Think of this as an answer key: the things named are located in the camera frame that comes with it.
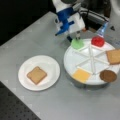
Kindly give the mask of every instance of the toast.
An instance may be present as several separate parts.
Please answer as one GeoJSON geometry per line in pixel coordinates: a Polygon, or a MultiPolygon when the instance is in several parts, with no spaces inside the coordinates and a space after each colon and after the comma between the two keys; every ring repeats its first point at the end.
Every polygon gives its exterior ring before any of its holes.
{"type": "Polygon", "coordinates": [[[120,49],[106,51],[110,65],[120,64],[120,49]]]}
{"type": "Polygon", "coordinates": [[[36,85],[41,82],[46,76],[47,73],[44,70],[40,69],[38,66],[27,74],[27,77],[36,85]]]}

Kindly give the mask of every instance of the table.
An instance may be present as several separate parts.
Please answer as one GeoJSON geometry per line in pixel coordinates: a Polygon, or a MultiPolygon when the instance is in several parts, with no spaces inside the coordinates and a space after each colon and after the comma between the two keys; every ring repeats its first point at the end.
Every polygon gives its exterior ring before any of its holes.
{"type": "MultiPolygon", "coordinates": [[[[120,74],[105,89],[88,91],[73,86],[64,70],[63,56],[70,43],[55,36],[55,14],[49,12],[0,47],[0,81],[42,120],[120,119],[120,74]],[[18,80],[22,63],[36,55],[49,55],[60,65],[61,75],[51,88],[33,92],[18,80]]],[[[82,38],[95,34],[88,31],[82,38]]]]}

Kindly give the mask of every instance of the white plate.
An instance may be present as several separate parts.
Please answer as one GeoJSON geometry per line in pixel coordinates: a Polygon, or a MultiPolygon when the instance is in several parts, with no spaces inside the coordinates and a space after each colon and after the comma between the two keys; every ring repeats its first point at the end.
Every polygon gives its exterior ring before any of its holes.
{"type": "Polygon", "coordinates": [[[82,49],[75,50],[70,46],[65,52],[64,67],[71,77],[78,68],[81,68],[91,74],[85,84],[102,85],[106,83],[99,77],[102,70],[108,69],[118,74],[120,65],[109,65],[105,54],[106,50],[115,49],[113,46],[105,43],[103,47],[98,48],[91,45],[91,39],[85,39],[84,44],[82,49]]]}
{"type": "Polygon", "coordinates": [[[35,56],[25,61],[19,69],[18,78],[20,83],[27,89],[33,91],[44,90],[51,87],[59,78],[60,67],[57,61],[49,56],[35,56]],[[38,85],[35,85],[28,77],[27,73],[34,67],[39,66],[47,73],[38,85]]]}

